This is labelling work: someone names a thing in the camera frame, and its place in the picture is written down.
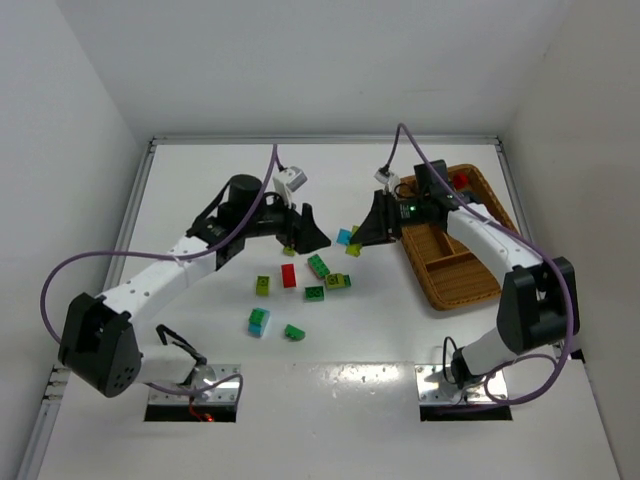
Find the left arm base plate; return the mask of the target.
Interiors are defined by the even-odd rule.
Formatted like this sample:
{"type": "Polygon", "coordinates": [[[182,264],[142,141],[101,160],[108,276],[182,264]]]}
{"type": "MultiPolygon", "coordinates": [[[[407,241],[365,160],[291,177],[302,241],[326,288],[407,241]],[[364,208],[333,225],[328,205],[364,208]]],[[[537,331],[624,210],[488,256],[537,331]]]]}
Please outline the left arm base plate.
{"type": "MultiPolygon", "coordinates": [[[[235,407],[241,390],[240,364],[209,364],[196,369],[187,386],[166,386],[169,390],[200,390],[193,400],[198,407],[235,407]]],[[[173,395],[151,389],[148,395],[149,406],[187,407],[188,395],[173,395]]]]}

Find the small red lego brick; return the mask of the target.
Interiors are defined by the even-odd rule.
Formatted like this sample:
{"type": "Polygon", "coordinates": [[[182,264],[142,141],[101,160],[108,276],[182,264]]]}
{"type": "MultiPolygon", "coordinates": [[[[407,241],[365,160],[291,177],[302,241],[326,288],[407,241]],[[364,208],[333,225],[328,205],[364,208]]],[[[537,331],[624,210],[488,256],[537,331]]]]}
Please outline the small red lego brick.
{"type": "Polygon", "coordinates": [[[462,190],[469,184],[469,179],[466,174],[458,173],[452,177],[452,182],[457,190],[462,190]]]}

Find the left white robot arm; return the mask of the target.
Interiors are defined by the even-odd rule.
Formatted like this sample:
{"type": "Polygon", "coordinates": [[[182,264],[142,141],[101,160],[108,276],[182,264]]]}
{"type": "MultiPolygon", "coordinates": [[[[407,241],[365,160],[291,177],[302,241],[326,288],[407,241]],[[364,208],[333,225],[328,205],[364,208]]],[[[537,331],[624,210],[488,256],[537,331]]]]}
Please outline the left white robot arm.
{"type": "Polygon", "coordinates": [[[233,176],[167,254],[121,285],[72,300],[59,361],[107,398],[134,383],[189,385],[206,358],[162,324],[156,327],[157,345],[142,346],[137,330],[183,291],[220,270],[249,238],[273,236],[298,254],[329,246],[311,205],[297,208],[293,202],[306,180],[301,169],[285,168],[268,191],[254,176],[233,176]]]}

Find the lime lego with green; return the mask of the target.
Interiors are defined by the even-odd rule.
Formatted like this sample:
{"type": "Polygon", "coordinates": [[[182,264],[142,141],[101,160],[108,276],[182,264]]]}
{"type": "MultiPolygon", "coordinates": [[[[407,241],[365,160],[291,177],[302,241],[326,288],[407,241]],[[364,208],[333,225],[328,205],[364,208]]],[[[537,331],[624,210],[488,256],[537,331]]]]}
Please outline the lime lego with green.
{"type": "Polygon", "coordinates": [[[350,276],[342,273],[328,274],[325,277],[325,286],[328,290],[349,288],[351,286],[350,276]]]}

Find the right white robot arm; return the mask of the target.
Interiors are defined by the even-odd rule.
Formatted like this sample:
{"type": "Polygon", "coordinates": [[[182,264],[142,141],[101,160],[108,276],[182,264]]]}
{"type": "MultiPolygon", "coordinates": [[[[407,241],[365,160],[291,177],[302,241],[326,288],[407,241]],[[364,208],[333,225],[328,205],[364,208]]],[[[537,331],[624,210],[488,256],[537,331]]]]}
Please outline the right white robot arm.
{"type": "Polygon", "coordinates": [[[450,371],[458,387],[578,332],[575,272],[568,260],[544,259],[499,224],[476,195],[454,192],[444,161],[418,164],[414,172],[418,195],[397,198],[386,190],[375,191],[371,209],[351,240],[361,246],[392,243],[410,226],[437,225],[500,282],[495,327],[453,354],[450,371]]]}

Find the cyan lego brick stack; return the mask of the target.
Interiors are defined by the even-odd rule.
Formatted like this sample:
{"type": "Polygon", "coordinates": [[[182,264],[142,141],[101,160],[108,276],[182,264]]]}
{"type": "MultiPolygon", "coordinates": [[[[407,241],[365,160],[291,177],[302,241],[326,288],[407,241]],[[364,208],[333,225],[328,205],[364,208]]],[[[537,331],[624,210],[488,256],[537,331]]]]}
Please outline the cyan lego brick stack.
{"type": "Polygon", "coordinates": [[[339,245],[348,246],[351,240],[351,231],[346,229],[340,229],[336,238],[336,243],[339,245]]]}

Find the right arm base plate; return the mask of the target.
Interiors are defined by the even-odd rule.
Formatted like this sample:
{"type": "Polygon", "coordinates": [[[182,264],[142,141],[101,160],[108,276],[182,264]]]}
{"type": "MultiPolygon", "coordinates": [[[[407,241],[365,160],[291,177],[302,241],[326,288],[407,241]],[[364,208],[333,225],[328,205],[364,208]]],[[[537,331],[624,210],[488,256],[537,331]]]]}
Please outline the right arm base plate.
{"type": "Polygon", "coordinates": [[[441,364],[416,364],[414,367],[419,404],[427,407],[458,407],[492,405],[491,393],[499,400],[508,399],[507,385],[502,373],[459,389],[445,380],[441,364]]]}

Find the green rounded lego brick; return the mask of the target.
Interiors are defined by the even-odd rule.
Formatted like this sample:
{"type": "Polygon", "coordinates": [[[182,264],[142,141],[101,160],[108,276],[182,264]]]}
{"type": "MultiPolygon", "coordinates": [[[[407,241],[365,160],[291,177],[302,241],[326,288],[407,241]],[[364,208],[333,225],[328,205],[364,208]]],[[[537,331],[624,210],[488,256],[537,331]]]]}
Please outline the green rounded lego brick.
{"type": "Polygon", "coordinates": [[[306,333],[303,330],[291,324],[286,325],[284,329],[284,335],[291,341],[301,341],[306,337],[306,333]]]}

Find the dark green lego brick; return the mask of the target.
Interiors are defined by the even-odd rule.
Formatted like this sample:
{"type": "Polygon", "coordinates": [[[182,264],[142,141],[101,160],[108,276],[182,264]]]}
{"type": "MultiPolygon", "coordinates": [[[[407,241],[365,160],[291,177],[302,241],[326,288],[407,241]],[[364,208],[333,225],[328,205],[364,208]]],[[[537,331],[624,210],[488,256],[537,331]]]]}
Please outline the dark green lego brick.
{"type": "Polygon", "coordinates": [[[320,285],[306,287],[304,290],[304,299],[307,302],[323,301],[325,299],[324,287],[320,285]]]}

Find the lime lego brick stack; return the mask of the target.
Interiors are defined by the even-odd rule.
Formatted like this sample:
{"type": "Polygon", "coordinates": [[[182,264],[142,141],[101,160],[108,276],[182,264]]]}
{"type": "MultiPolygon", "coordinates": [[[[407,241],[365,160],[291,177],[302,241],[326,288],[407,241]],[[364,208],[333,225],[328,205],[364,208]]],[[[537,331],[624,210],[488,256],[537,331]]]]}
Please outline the lime lego brick stack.
{"type": "MultiPolygon", "coordinates": [[[[354,236],[358,229],[359,227],[357,225],[353,225],[351,228],[351,236],[354,236]]],[[[361,244],[349,242],[348,245],[346,246],[345,253],[353,257],[359,257],[361,254],[361,249],[362,249],[361,244]]]]}

